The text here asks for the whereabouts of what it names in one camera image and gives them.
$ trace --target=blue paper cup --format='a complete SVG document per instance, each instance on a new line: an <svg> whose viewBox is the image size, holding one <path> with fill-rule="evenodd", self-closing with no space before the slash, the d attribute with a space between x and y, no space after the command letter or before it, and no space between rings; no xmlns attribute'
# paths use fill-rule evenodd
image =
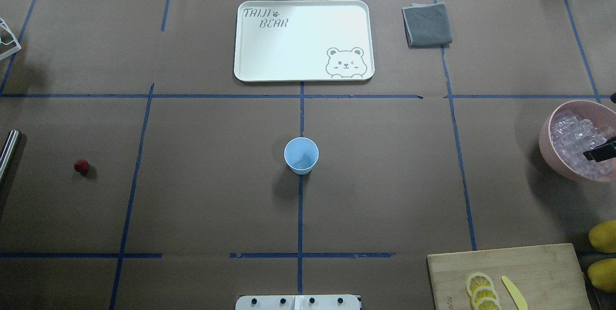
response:
<svg viewBox="0 0 616 310"><path fill-rule="evenodd" d="M319 148L308 138L291 139L284 147L284 160L295 174L308 174L318 159Z"/></svg>

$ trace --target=metal rod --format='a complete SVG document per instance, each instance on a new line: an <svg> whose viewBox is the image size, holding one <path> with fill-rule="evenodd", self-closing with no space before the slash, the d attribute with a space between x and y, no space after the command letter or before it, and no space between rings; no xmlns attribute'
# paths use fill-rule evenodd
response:
<svg viewBox="0 0 616 310"><path fill-rule="evenodd" d="M15 154L17 143L19 142L19 138L21 136L22 133L14 129L11 130L8 137L6 137L6 142L4 143L4 148L2 150L2 156L0 156L0 187L2 187L2 184L4 183L4 177L6 177L6 173L9 170L11 159L13 159L13 154Z"/></svg>

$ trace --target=bear illustration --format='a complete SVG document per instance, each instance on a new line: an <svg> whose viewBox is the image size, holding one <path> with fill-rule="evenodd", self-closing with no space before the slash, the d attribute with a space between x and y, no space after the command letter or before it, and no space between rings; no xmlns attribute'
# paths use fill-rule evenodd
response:
<svg viewBox="0 0 616 310"><path fill-rule="evenodd" d="M327 51L330 60L325 66L325 71L332 76L332 79L353 78L360 79L368 71L368 67L363 62L363 50L353 48L350 51L339 51L330 48Z"/></svg>

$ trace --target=white tray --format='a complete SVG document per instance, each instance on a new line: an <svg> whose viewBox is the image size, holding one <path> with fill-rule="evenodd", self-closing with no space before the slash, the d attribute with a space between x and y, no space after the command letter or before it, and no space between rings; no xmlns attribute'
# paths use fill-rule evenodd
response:
<svg viewBox="0 0 616 310"><path fill-rule="evenodd" d="M237 10L233 72L246 82L370 79L368 6L359 0L245 1Z"/></svg>

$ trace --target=red ball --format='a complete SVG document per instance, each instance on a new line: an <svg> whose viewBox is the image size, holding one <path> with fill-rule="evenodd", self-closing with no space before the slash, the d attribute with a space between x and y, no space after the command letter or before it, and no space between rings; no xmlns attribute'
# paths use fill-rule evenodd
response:
<svg viewBox="0 0 616 310"><path fill-rule="evenodd" d="M75 172L86 174L88 170L90 170L90 163L88 163L88 161L86 161L85 159L80 159L79 161L75 162L75 165L73 167L75 168Z"/></svg>

